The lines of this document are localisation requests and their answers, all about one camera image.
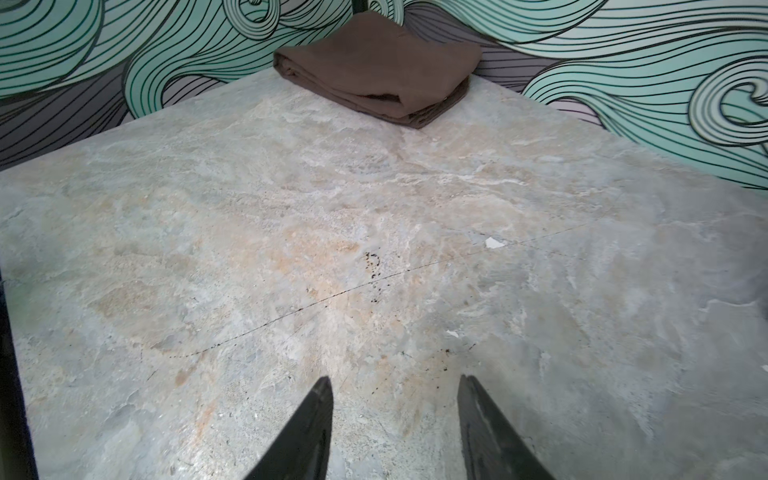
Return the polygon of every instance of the stone surface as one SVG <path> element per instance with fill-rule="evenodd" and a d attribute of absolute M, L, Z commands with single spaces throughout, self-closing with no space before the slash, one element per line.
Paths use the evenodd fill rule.
<path fill-rule="evenodd" d="M 265 71 L 0 173 L 45 479 L 241 478 L 321 375 L 329 478 L 465 478 L 462 373 L 559 479 L 765 478 L 766 242 L 477 78 L 414 131 Z"/>

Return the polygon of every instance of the brown towel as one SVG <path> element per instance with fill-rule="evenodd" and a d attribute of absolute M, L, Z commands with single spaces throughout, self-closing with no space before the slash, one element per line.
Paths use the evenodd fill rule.
<path fill-rule="evenodd" d="M 288 80 L 353 110 L 421 128 L 461 100 L 480 47 L 423 41 L 376 12 L 329 37 L 275 51 Z"/>

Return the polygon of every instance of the beige marble veining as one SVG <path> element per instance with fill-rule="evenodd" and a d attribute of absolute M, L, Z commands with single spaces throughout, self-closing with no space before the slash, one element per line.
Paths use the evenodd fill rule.
<path fill-rule="evenodd" d="M 0 172 L 45 479 L 239 479 L 321 375 L 328 478 L 466 478 L 462 373 L 559 479 L 764 478 L 766 245 L 765 197 L 478 78 L 414 131 L 263 71 Z"/>

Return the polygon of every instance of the black object edge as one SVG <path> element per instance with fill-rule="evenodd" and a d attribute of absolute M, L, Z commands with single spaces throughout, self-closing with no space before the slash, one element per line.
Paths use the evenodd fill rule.
<path fill-rule="evenodd" d="M 0 480 L 38 480 L 0 273 Z"/>
<path fill-rule="evenodd" d="M 368 10 L 368 0 L 352 0 L 352 13 L 360 13 Z"/>
<path fill-rule="evenodd" d="M 320 377 L 245 480 L 323 480 L 333 420 L 331 380 Z"/>
<path fill-rule="evenodd" d="M 474 376 L 462 375 L 457 401 L 468 480 L 554 480 Z"/>

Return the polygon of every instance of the wall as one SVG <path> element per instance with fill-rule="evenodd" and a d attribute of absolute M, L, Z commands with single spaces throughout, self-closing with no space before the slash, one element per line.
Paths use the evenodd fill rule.
<path fill-rule="evenodd" d="M 768 190 L 768 2 L 405 4 L 405 25 L 417 35 L 480 43 L 476 73 L 667 157 Z M 378 5 L 400 15 L 401 2 Z"/>
<path fill-rule="evenodd" d="M 278 46 L 327 35 L 351 15 L 348 0 L 3 2 L 20 6 L 0 11 L 0 167 L 267 68 Z M 479 43 L 476 73 L 488 79 L 768 190 L 764 0 L 369 6 L 423 38 Z"/>
<path fill-rule="evenodd" d="M 0 0 L 0 169 L 272 64 L 349 0 Z"/>

